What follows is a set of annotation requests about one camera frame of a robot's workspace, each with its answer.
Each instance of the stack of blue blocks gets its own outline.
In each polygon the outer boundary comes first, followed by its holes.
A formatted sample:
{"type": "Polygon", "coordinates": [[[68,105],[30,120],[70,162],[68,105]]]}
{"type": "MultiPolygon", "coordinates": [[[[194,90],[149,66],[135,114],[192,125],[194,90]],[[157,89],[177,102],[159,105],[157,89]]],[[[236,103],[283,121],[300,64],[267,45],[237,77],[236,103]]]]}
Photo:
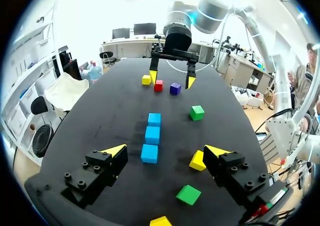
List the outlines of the stack of blue blocks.
{"type": "Polygon", "coordinates": [[[145,163],[158,162],[158,145],[160,143],[161,114],[149,113],[148,126],[144,136],[141,160],[145,163]]]}

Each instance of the red block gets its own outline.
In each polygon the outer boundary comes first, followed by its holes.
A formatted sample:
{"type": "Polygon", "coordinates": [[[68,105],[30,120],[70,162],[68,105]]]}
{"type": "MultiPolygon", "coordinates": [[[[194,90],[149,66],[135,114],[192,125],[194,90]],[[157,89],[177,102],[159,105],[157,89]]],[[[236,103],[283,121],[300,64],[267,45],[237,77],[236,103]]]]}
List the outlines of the red block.
{"type": "Polygon", "coordinates": [[[154,85],[154,91],[162,92],[163,86],[164,86],[163,80],[156,80],[154,85]]]}

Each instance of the purple block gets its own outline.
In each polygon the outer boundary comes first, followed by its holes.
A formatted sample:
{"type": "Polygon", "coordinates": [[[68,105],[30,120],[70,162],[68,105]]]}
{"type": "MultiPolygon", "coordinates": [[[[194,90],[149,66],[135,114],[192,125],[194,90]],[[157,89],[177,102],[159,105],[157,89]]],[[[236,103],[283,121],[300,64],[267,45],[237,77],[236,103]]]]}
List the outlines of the purple block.
{"type": "Polygon", "coordinates": [[[170,93],[172,95],[178,95],[181,91],[181,85],[178,83],[172,83],[170,86],[170,93]]]}

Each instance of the green block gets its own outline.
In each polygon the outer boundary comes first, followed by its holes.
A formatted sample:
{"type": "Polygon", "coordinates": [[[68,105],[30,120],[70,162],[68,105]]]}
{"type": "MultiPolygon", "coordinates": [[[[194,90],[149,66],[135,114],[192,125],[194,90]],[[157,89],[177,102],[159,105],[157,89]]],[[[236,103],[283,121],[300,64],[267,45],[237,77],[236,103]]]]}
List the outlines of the green block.
{"type": "Polygon", "coordinates": [[[190,117],[193,121],[198,121],[203,119],[205,111],[202,106],[192,106],[190,110],[190,117]]]}
{"type": "Polygon", "coordinates": [[[195,189],[194,187],[191,187],[190,185],[186,185],[175,197],[189,205],[193,205],[200,196],[200,194],[201,192],[199,190],[195,189]]]}

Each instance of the blue block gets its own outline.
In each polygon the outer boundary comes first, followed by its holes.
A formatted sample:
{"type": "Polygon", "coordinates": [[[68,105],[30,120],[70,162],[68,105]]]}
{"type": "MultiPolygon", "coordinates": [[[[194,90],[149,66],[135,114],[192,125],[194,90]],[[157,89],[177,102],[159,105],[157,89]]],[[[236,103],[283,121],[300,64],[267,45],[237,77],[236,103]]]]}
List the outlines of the blue block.
{"type": "Polygon", "coordinates": [[[160,127],[161,126],[161,113],[149,113],[148,126],[149,127],[160,127]]]}
{"type": "Polygon", "coordinates": [[[159,145],[160,127],[146,127],[144,139],[146,144],[159,145]]]}
{"type": "Polygon", "coordinates": [[[178,83],[172,83],[170,86],[170,93],[172,95],[178,95],[181,91],[181,85],[178,83]]]}
{"type": "Polygon", "coordinates": [[[158,161],[158,146],[144,144],[142,146],[141,160],[146,163],[157,163],[158,161]]]}

